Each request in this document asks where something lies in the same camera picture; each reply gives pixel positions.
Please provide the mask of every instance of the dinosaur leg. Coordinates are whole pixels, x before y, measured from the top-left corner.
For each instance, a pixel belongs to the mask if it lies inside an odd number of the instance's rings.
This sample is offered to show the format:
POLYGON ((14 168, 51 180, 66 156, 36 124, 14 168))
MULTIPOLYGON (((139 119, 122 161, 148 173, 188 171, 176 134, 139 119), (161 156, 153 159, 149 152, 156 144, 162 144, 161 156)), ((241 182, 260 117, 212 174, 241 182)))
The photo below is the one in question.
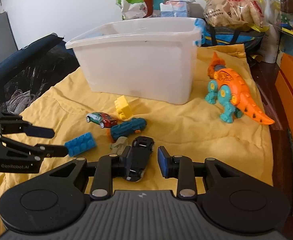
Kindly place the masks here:
POLYGON ((217 82, 215 80, 211 80, 208 83, 208 94, 205 97, 205 101, 209 104, 215 104, 217 99, 217 82))
POLYGON ((241 118, 243 116, 243 112, 240 109, 235 108, 234 115, 236 118, 241 118))
POLYGON ((228 123, 233 122, 233 114, 236 110, 236 107, 230 102, 231 98, 232 94, 229 86, 223 85, 218 92, 217 100, 224 107, 224 113, 220 115, 220 118, 228 123))

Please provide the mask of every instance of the yellow fabric blanket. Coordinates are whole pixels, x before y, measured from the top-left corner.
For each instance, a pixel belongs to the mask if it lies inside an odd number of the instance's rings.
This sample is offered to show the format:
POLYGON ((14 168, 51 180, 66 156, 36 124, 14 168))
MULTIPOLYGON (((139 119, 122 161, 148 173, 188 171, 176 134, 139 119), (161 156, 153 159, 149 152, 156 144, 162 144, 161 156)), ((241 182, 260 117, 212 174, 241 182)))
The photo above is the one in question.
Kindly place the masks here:
MULTIPOLYGON (((147 127, 141 135, 152 137, 158 146, 165 146, 168 152, 186 155, 195 162, 203 162, 207 157, 217 158, 257 179, 272 184, 272 144, 268 126, 259 125, 247 116, 228 124, 220 120, 222 106, 208 104, 204 98, 208 93, 208 64, 213 55, 225 59, 227 67, 237 71, 247 82, 256 103, 263 109, 260 94, 250 74, 242 45, 198 48, 192 93, 185 105, 126 97, 134 117, 147 120, 147 127)), ((50 127, 55 130, 53 139, 27 137, 25 134, 12 135, 11 138, 24 143, 63 145, 77 136, 91 132, 97 147, 83 153, 88 161, 97 161, 110 151, 110 142, 105 129, 93 123, 86 123, 89 112, 101 111, 117 116, 114 100, 118 95, 93 93, 81 68, 68 75, 63 81, 51 87, 31 104, 23 113, 23 119, 34 125, 50 127)), ((129 137, 129 142, 136 135, 129 137)), ((72 158, 46 158, 40 170, 44 173, 72 158)), ((0 173, 0 196, 9 188, 33 178, 36 174, 0 173)), ((203 193, 201 178, 197 178, 198 192, 203 193)), ((176 190, 176 179, 164 179, 157 164, 157 153, 153 152, 144 178, 132 183, 122 178, 114 179, 113 188, 135 190, 176 190)), ((5 231, 0 220, 0 234, 5 231)))

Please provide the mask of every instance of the black bag strap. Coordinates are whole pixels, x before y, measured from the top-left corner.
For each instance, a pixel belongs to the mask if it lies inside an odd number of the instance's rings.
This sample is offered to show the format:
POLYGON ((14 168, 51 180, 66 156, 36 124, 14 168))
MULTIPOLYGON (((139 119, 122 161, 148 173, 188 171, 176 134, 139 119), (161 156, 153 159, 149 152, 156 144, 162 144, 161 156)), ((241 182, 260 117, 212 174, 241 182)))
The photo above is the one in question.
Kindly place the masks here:
POLYGON ((216 37, 215 37, 215 29, 212 25, 210 25, 210 33, 211 33, 211 41, 212 41, 212 46, 216 46, 216 37))
POLYGON ((233 44, 236 43, 236 41, 237 41, 240 33, 241 33, 241 31, 240 31, 239 28, 238 29, 235 29, 234 34, 233 34, 233 37, 232 37, 232 40, 230 41, 230 45, 233 45, 233 44))

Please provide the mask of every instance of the silver bolt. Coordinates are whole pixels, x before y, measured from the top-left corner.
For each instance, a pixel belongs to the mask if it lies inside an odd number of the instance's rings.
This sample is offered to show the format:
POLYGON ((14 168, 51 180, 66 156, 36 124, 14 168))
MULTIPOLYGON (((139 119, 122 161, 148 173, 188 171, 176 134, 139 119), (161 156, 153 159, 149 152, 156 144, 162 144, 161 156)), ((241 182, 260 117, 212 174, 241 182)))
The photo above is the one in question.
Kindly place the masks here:
POLYGON ((107 191, 102 188, 98 188, 92 191, 92 195, 94 197, 105 197, 107 195, 107 191))
POLYGON ((182 197, 193 197, 195 195, 195 191, 193 189, 185 188, 180 191, 180 195, 182 197))

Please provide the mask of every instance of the orange dinosaur toy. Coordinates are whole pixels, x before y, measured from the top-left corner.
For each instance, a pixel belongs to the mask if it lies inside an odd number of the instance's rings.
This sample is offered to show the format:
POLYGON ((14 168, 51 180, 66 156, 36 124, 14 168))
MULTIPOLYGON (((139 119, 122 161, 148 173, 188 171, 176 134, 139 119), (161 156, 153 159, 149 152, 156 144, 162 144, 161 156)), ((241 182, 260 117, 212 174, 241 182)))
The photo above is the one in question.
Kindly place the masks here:
POLYGON ((224 113, 220 116, 223 121, 232 123, 233 114, 240 118, 244 113, 258 123, 274 123, 274 120, 256 105, 244 79, 233 69, 225 68, 225 61, 220 59, 216 52, 208 67, 208 76, 214 80, 208 84, 209 93, 205 100, 210 104, 215 104, 216 99, 220 102, 224 107, 224 113))

